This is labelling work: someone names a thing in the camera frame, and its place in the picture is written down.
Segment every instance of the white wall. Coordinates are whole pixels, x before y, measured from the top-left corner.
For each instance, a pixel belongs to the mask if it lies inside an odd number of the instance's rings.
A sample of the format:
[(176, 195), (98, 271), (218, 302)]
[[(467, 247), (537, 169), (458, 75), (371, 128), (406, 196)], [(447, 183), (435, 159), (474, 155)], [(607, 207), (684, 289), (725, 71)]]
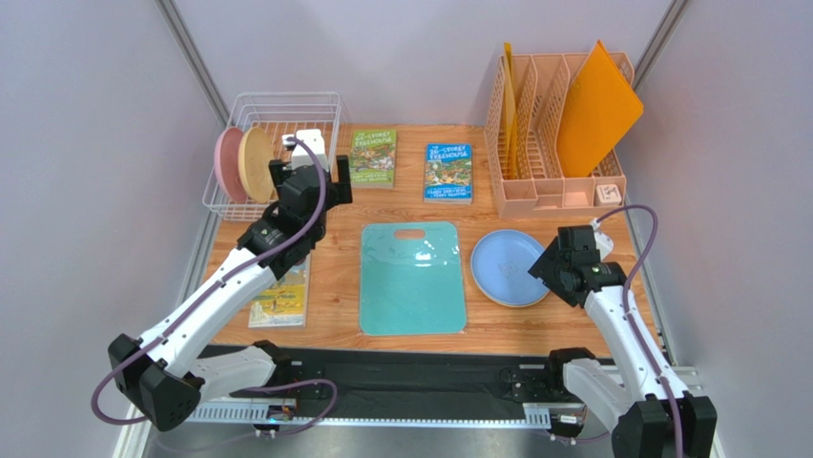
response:
[(177, 0), (226, 103), (336, 91), (355, 122), (484, 124), (502, 42), (636, 62), (669, 0)]
[[(813, 3), (692, 2), (618, 148), (650, 273), (727, 456), (809, 456)], [(642, 234), (648, 221), (640, 217)]]
[(3, 457), (111, 455), (91, 392), (177, 304), (218, 130), (154, 2), (0, 5)]

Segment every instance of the wooden tabletop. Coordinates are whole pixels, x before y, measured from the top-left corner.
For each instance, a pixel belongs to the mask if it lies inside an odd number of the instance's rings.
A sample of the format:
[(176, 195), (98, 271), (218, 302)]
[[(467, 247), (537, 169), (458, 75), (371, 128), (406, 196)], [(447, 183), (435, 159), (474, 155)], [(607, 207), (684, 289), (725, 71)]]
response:
[[(470, 126), (353, 126), (398, 130), (395, 188), (354, 189), (354, 203), (330, 211), (327, 236), (312, 252), (305, 328), (248, 328), (248, 307), (218, 333), (216, 344), (251, 344), (268, 340), (280, 346), (352, 348), (449, 353), (547, 355), (551, 350), (585, 346), (596, 356), (610, 351), (598, 328), (581, 308), (571, 308), (555, 295), (525, 308), (509, 308), (489, 300), (474, 283), (469, 269), (474, 244), (491, 231), (516, 229), (543, 245), (560, 226), (586, 224), (584, 218), (497, 218), (492, 201), (483, 129)], [(423, 203), (424, 159), (428, 143), (469, 143), (474, 151), (472, 205)], [(346, 154), (340, 145), (339, 154)], [(372, 337), (359, 327), (359, 274), (362, 229), (370, 223), (451, 221), (457, 226), (468, 322), (458, 334)], [(207, 278), (234, 248), (248, 223), (224, 222), (209, 259)], [(629, 272), (636, 260), (626, 220), (613, 216), (601, 229), (615, 242), (608, 257)], [(654, 334), (649, 302), (640, 278), (633, 281), (638, 309)]]

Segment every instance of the blue book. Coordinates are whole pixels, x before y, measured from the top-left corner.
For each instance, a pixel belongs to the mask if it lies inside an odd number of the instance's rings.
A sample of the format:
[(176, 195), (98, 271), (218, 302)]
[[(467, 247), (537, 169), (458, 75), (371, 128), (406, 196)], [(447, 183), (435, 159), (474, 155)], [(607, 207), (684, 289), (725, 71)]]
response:
[(471, 203), (471, 145), (429, 143), (424, 202)]

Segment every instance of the plate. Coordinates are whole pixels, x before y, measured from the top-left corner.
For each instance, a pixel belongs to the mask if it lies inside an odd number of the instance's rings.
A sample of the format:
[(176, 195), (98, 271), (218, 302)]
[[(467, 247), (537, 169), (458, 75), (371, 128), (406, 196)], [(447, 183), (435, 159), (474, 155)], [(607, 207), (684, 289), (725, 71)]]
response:
[(542, 300), (548, 288), (528, 273), (545, 251), (536, 239), (511, 229), (494, 231), (477, 242), (471, 273), (483, 294), (509, 307), (527, 307)]
[(266, 203), (274, 195), (274, 183), (268, 162), (274, 158), (271, 138), (262, 127), (252, 127), (242, 136), (238, 167), (240, 183), (248, 197), (257, 203)]
[(230, 127), (220, 134), (215, 145), (215, 177), (223, 193), (236, 203), (244, 203), (248, 199), (242, 189), (238, 168), (241, 140), (242, 130)]

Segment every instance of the wire dish rack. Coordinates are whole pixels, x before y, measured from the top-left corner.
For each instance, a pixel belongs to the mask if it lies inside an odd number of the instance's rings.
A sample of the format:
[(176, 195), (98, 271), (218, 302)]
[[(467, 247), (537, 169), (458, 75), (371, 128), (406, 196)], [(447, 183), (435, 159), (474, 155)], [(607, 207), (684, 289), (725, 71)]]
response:
[[(282, 145), (284, 134), (295, 134), (301, 129), (320, 129), (324, 148), (331, 168), (336, 151), (350, 144), (349, 113), (337, 93), (243, 93), (237, 96), (229, 116), (229, 126), (248, 131), (260, 126), (274, 145), (275, 158), (290, 159), (290, 152)], [(268, 203), (249, 198), (234, 202), (218, 185), (215, 168), (209, 174), (203, 204), (227, 221), (255, 221), (262, 216)]]

